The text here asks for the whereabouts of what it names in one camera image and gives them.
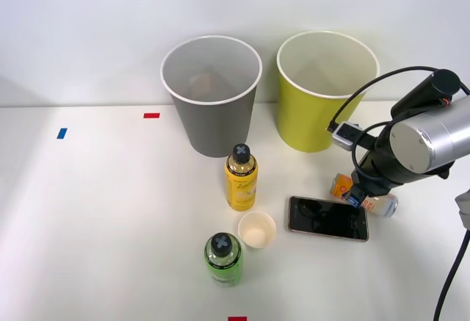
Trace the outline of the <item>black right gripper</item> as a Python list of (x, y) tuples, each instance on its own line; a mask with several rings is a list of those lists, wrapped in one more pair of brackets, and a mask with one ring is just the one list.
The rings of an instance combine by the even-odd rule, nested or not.
[(390, 151), (367, 151), (353, 164), (355, 184), (344, 193), (344, 200), (355, 208), (364, 202), (364, 192), (370, 197), (382, 196), (399, 185), (397, 160)]

